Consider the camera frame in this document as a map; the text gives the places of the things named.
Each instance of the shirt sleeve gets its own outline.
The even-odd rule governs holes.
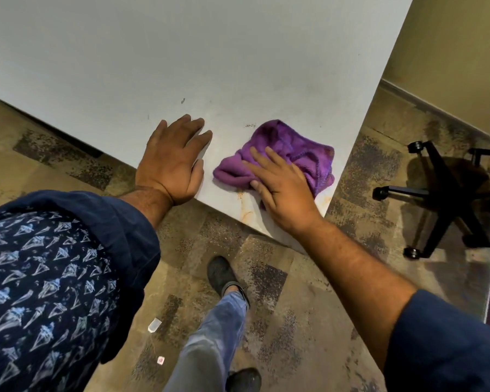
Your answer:
[[[490,326],[419,290],[394,327],[384,375],[389,392],[490,391]]]
[[[134,315],[144,299],[144,287],[160,260],[160,244],[144,215],[114,197],[101,197],[87,191],[41,190],[0,206],[4,212],[58,210],[80,219],[105,247],[120,282],[120,317],[105,348],[101,362],[113,359],[123,346]]]

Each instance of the chair base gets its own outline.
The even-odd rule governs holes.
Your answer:
[[[403,255],[411,260],[429,258],[450,224],[457,217],[461,218],[470,230],[470,234],[463,237],[465,246],[469,248],[490,247],[490,240],[471,207],[472,201],[482,197],[483,194],[469,192],[468,189],[459,185],[432,142],[412,142],[408,145],[408,150],[411,154],[419,154],[423,149],[428,152],[434,173],[441,186],[440,191],[430,192],[428,190],[393,185],[376,187],[372,191],[372,198],[376,201],[383,201],[390,193],[394,192],[424,198],[440,209],[437,212],[436,224],[428,237],[424,249],[406,247],[403,250]]]

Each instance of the chair caster wheel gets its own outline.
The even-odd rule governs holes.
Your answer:
[[[482,238],[477,237],[476,235],[464,235],[463,243],[467,248],[476,249],[476,248],[486,248],[490,246],[490,243],[485,241]]]
[[[421,258],[421,250],[408,246],[403,250],[403,256],[411,260],[419,260]]]
[[[372,199],[382,201],[388,197],[388,187],[376,187],[372,191]]]
[[[423,150],[423,142],[412,142],[407,148],[410,154],[418,154]]]

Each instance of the purple cloth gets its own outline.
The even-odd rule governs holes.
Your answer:
[[[256,129],[242,149],[236,151],[233,156],[224,158],[214,169],[214,177],[233,187],[249,189],[250,182],[259,179],[241,161],[244,159],[252,164],[258,164],[250,155],[252,146],[262,155],[265,155],[265,147],[271,147],[287,163],[299,167],[307,179],[314,198],[334,182],[332,175],[334,149],[302,137],[280,120],[265,122]]]

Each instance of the hand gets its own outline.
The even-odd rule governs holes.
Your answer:
[[[316,221],[322,221],[303,172],[294,164],[287,164],[276,152],[267,147],[268,158],[254,147],[250,154],[260,164],[243,163],[262,181],[253,180],[250,185],[261,196],[265,208],[283,230],[296,239]]]
[[[203,118],[191,121],[188,114],[170,126],[162,120],[147,142],[136,171],[137,190],[160,191],[171,206],[191,200],[203,179],[203,160],[194,161],[212,138],[211,131],[193,138],[204,124]]]

